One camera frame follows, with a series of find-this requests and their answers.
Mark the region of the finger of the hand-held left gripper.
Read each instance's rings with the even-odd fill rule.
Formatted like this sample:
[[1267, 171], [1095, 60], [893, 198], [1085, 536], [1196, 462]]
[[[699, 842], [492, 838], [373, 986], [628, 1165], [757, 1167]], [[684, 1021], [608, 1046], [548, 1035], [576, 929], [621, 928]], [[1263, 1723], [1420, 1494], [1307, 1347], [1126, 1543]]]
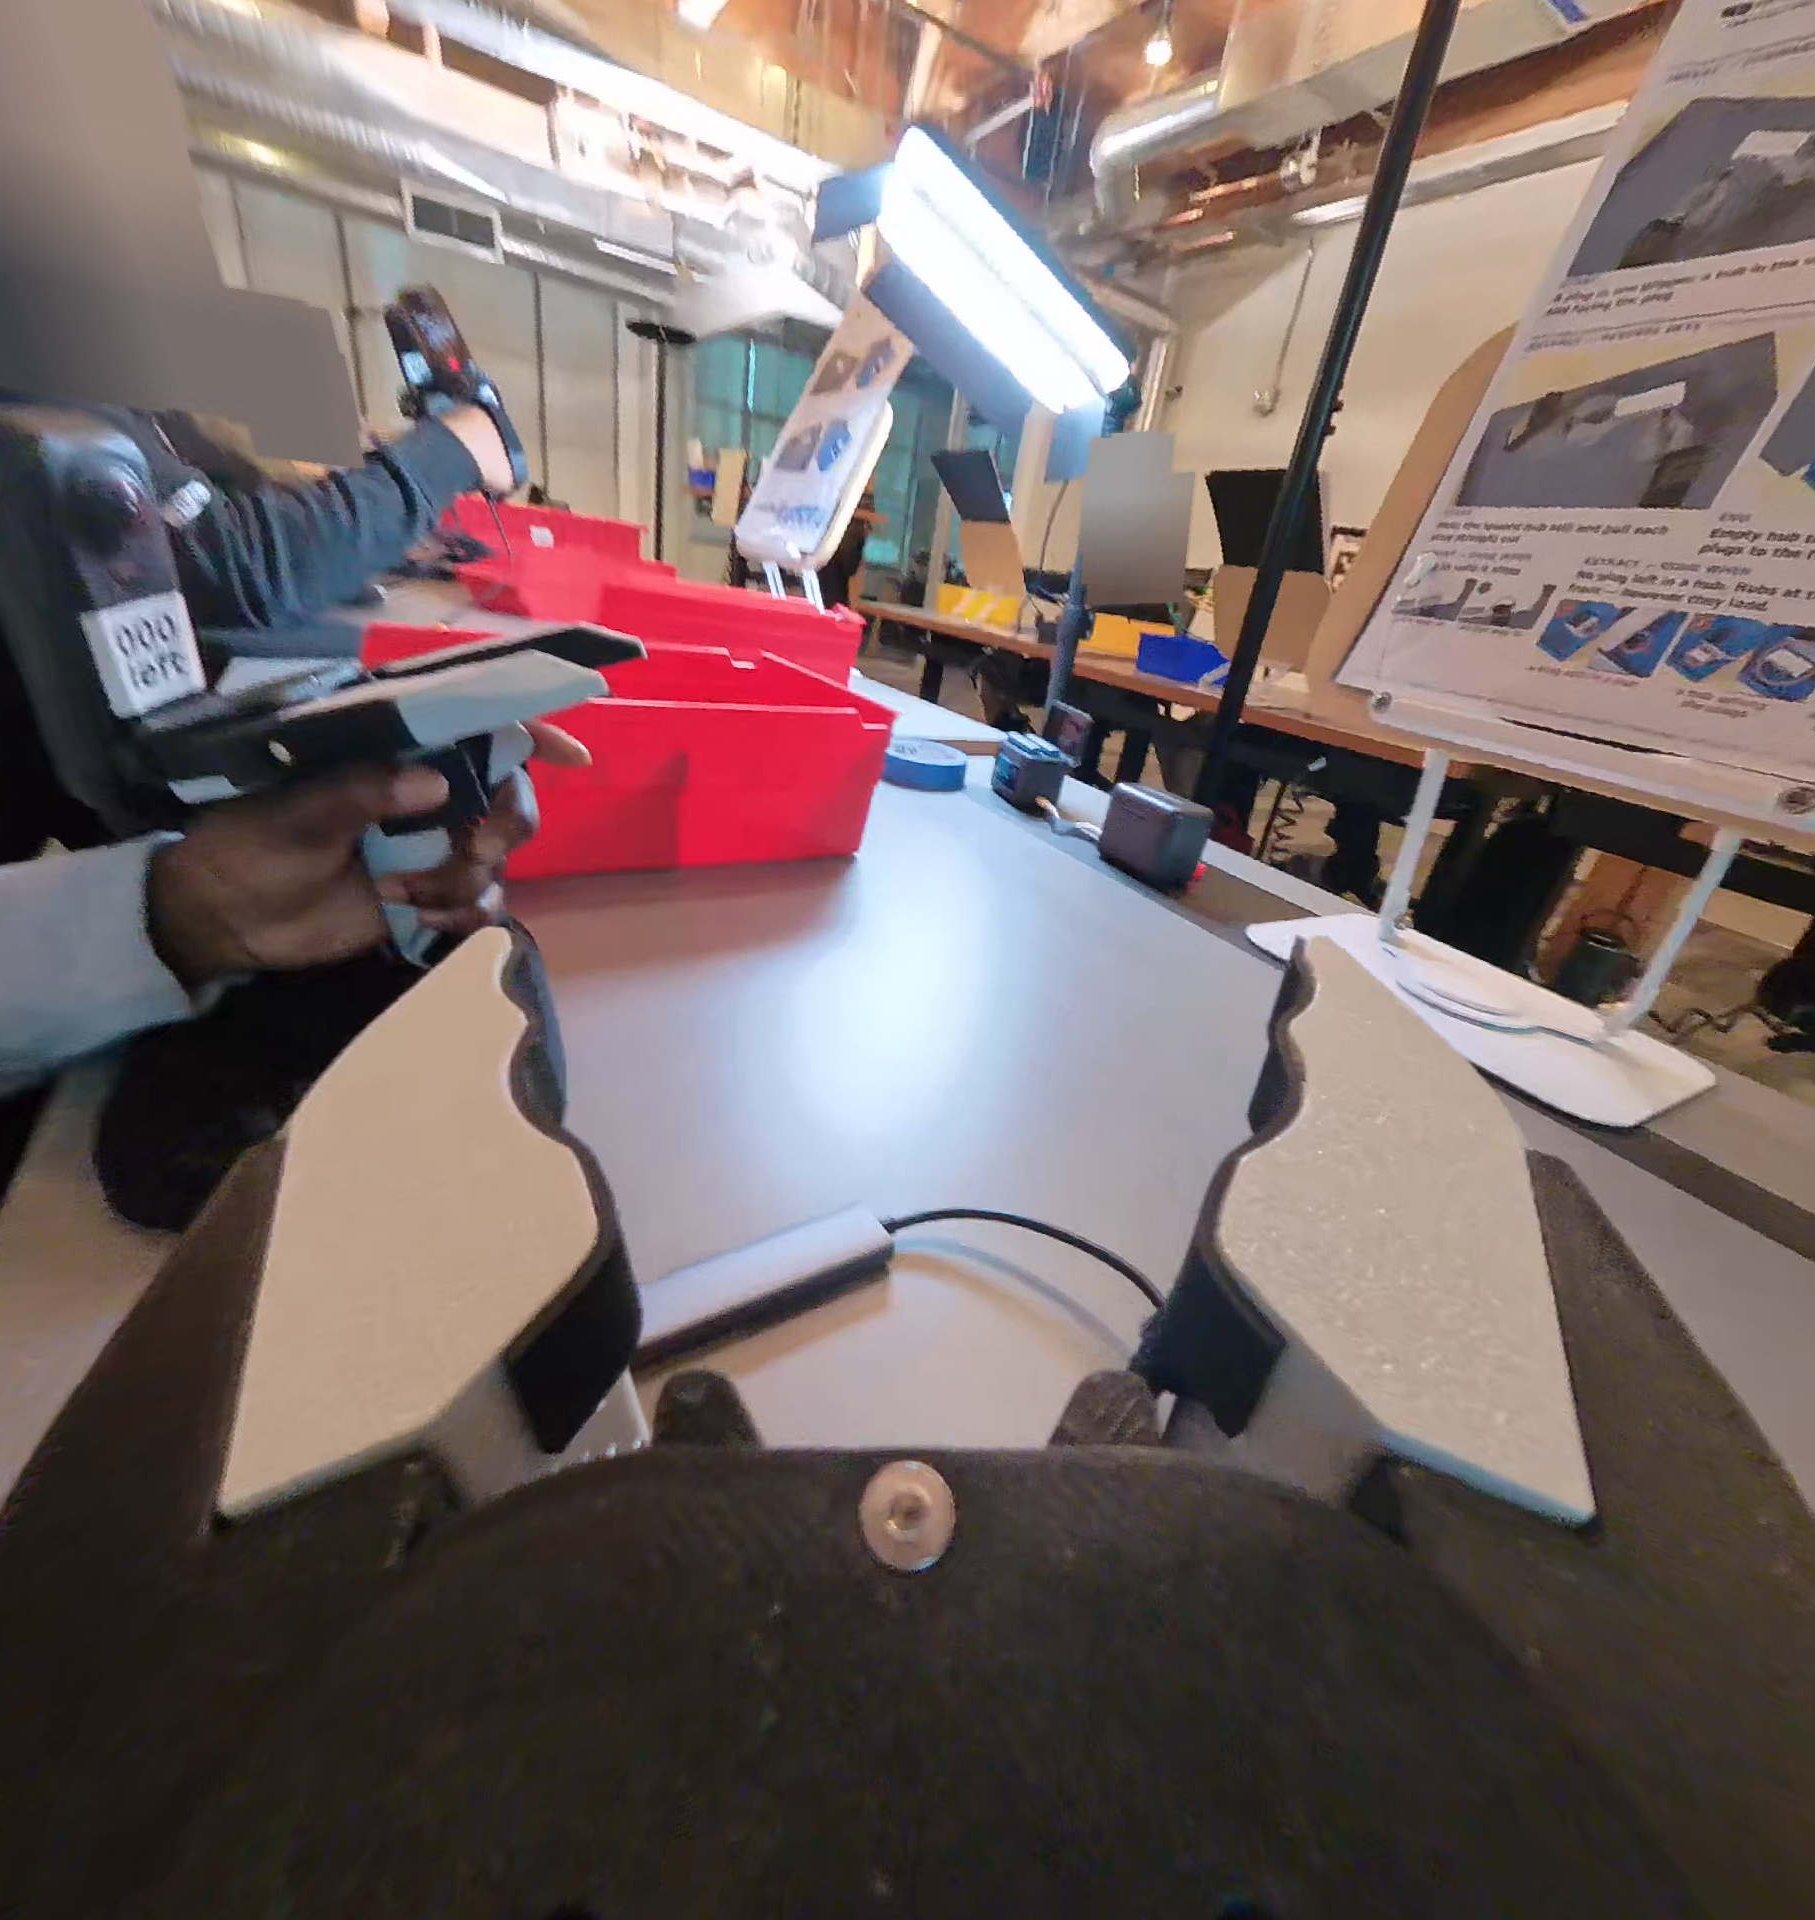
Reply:
[[267, 632], [209, 629], [206, 673], [222, 691], [241, 691], [294, 677], [413, 673], [527, 649], [548, 652], [587, 671], [647, 657], [647, 644], [639, 637], [599, 624], [502, 619], [480, 625], [454, 625], [391, 619], [346, 624], [330, 619]]
[[366, 680], [279, 705], [240, 705], [156, 731], [156, 775], [180, 801], [236, 797], [354, 768], [406, 768], [600, 691], [560, 657], [480, 657], [395, 680]]

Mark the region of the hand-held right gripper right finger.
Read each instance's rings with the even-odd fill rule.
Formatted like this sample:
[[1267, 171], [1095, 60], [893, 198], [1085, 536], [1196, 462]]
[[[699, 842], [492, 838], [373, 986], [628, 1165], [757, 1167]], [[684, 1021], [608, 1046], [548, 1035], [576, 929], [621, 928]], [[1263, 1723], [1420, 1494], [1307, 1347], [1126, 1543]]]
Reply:
[[1383, 1468], [1597, 1519], [1530, 1157], [1478, 1073], [1328, 936], [1295, 941], [1248, 1138], [1138, 1376], [1235, 1470], [1351, 1507]]

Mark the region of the red plastic bin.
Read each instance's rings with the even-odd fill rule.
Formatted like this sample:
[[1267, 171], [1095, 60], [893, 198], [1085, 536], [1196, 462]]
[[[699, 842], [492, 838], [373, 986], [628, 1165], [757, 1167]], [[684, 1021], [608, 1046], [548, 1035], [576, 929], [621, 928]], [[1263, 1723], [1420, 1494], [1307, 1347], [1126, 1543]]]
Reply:
[[594, 624], [647, 644], [773, 656], [833, 684], [849, 681], [868, 632], [856, 612], [817, 609], [802, 597], [688, 584], [665, 564], [600, 564], [591, 553], [524, 557], [514, 568], [467, 563], [454, 580], [486, 612]]
[[599, 580], [657, 568], [640, 524], [478, 494], [458, 499], [435, 532], [454, 577], [475, 599], [567, 576]]
[[893, 712], [766, 652], [653, 643], [550, 723], [587, 768], [531, 768], [514, 882], [793, 862], [860, 849]]

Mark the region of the grey usb hub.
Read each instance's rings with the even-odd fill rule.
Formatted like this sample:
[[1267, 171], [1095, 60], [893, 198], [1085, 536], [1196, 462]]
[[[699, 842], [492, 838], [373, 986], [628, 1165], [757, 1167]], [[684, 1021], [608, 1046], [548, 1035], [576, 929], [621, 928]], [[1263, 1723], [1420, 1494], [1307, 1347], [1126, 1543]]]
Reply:
[[844, 1209], [724, 1254], [701, 1258], [639, 1292], [635, 1374], [784, 1327], [850, 1290], [886, 1279], [893, 1231], [869, 1209]]

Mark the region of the person's left forearm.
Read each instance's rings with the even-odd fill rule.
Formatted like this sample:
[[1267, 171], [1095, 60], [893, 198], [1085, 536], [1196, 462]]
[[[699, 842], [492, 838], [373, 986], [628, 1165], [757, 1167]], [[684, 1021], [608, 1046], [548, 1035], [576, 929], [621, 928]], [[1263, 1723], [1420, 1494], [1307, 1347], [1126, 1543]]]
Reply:
[[152, 946], [152, 862], [174, 838], [0, 868], [0, 1099], [213, 1001], [186, 992]]

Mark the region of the person's left hand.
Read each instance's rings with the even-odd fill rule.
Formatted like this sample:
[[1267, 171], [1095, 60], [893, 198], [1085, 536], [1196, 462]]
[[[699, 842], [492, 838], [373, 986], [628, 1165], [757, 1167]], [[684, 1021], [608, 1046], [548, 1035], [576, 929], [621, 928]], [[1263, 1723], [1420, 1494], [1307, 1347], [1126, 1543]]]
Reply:
[[248, 973], [317, 969], [389, 941], [385, 909], [458, 941], [502, 916], [511, 856], [535, 837], [527, 775], [447, 838], [429, 870], [366, 870], [369, 828], [435, 813], [447, 782], [423, 765], [346, 768], [293, 788], [204, 809], [152, 856], [145, 929], [184, 992]]

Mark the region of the white document stand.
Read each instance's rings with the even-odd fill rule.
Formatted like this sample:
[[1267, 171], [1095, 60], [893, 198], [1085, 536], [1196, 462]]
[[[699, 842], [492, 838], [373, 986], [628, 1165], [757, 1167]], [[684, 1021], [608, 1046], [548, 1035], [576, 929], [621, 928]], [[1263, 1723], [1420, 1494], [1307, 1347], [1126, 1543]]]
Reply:
[[[1553, 1113], [1605, 1130], [1634, 1130], [1711, 1089], [1711, 1071], [1639, 1034], [1665, 973], [1749, 838], [1815, 837], [1815, 779], [1759, 775], [1698, 757], [1627, 749], [1502, 719], [1482, 701], [1433, 701], [1381, 691], [1369, 719], [1417, 741], [1420, 780], [1381, 909], [1251, 925], [1256, 949], [1304, 986], [1360, 989], [1395, 1001], [1458, 1058]], [[1703, 868], [1687, 888], [1634, 992], [1586, 1009], [1524, 977], [1498, 973], [1446, 944], [1408, 933], [1405, 909], [1426, 832], [1453, 759], [1493, 759], [1524, 775], [1621, 788], [1711, 828]]]

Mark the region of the black floor lamp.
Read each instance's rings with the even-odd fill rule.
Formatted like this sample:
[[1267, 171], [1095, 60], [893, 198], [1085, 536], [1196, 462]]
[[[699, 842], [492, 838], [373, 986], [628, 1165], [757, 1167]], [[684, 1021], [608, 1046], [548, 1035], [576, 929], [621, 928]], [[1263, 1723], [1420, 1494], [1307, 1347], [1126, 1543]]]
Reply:
[[675, 370], [675, 358], [693, 343], [691, 330], [653, 320], [653, 316], [639, 316], [628, 323], [628, 330], [635, 340], [644, 340], [648, 350], [653, 350], [653, 411], [652, 411], [652, 518], [648, 518], [648, 532], [652, 532], [652, 563], [665, 563], [665, 507], [667, 507], [667, 427], [671, 427], [671, 383]]

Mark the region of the small printed instruction sheet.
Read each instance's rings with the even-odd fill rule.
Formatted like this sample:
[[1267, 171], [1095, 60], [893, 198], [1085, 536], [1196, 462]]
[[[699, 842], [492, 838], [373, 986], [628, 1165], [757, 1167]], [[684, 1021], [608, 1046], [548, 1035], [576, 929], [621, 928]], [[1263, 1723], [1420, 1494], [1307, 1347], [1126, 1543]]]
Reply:
[[757, 568], [820, 573], [893, 432], [893, 387], [913, 343], [873, 302], [850, 302], [735, 523]]

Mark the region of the ceiling air vent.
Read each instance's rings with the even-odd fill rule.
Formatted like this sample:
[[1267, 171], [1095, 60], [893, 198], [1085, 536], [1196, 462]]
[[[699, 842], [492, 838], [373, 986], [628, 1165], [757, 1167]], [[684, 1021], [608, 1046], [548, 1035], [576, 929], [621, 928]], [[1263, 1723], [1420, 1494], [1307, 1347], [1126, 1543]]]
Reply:
[[463, 253], [499, 263], [506, 259], [502, 222], [495, 207], [442, 194], [438, 189], [398, 185], [401, 223], [418, 245]]

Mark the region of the dark grey case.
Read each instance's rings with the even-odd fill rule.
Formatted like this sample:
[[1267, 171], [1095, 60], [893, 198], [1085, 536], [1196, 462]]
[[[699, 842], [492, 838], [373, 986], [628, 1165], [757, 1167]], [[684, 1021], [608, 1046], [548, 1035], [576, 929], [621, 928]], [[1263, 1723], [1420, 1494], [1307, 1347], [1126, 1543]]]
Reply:
[[1158, 893], [1183, 893], [1206, 866], [1212, 813], [1183, 797], [1142, 782], [1116, 782], [1100, 826], [1095, 856]]

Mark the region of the black blue battery charger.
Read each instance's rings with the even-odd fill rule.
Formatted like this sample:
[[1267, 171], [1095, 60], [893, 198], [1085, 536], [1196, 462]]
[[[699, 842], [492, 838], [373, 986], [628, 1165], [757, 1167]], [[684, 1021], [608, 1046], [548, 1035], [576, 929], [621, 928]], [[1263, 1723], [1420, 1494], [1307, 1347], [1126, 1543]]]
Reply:
[[1075, 763], [1035, 732], [1006, 732], [989, 763], [989, 792], [1025, 816], [1055, 816]]

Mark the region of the row of yellow bins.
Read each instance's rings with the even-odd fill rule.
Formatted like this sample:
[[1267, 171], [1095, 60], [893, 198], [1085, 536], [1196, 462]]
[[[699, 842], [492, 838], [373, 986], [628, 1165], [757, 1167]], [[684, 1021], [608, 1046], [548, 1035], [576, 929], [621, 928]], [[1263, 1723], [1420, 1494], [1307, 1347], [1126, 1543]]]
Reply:
[[[945, 584], [935, 589], [934, 612], [941, 624], [954, 629], [959, 640], [983, 643], [989, 637], [1019, 637], [1031, 643], [1051, 643], [1061, 608], [993, 589]], [[1142, 635], [1143, 624], [1136, 619], [1126, 619], [1116, 612], [1092, 612], [1089, 616], [1079, 652], [1092, 652], [1095, 657], [1112, 657], [1120, 663], [1136, 663]]]

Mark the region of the bright studio light panel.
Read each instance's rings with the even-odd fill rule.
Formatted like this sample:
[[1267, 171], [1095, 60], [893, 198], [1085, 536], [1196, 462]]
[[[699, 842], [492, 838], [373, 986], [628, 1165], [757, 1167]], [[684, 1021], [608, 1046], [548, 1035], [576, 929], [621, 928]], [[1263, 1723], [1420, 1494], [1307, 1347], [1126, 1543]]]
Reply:
[[813, 239], [856, 229], [878, 245], [864, 297], [997, 428], [1100, 411], [1131, 378], [1122, 330], [946, 133], [910, 126], [886, 162], [820, 185]]

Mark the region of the black light stand pole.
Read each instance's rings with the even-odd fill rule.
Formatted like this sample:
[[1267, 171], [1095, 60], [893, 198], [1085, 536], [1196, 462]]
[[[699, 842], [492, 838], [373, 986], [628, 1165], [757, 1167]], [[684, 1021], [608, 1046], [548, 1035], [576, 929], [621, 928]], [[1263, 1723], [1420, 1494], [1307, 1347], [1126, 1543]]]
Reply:
[[1295, 548], [1295, 531], [1304, 523], [1307, 487], [1316, 483], [1319, 475], [1331, 420], [1344, 394], [1360, 324], [1364, 323], [1364, 311], [1372, 299], [1375, 275], [1392, 235], [1392, 222], [1396, 218], [1405, 194], [1405, 178], [1413, 169], [1424, 119], [1432, 110], [1432, 95], [1438, 89], [1458, 14], [1458, 2], [1424, 2], [1405, 74], [1392, 105], [1392, 118], [1375, 155], [1372, 185], [1367, 187], [1360, 207], [1348, 266], [1328, 323], [1324, 350], [1307, 391], [1299, 435], [1283, 472], [1263, 545], [1257, 551], [1248, 608], [1235, 635], [1226, 680], [1208, 732], [1208, 749], [1192, 788], [1192, 798], [1206, 809], [1215, 809], [1226, 792], [1228, 749], [1248, 705], [1257, 656], [1275, 624], [1280, 587]]

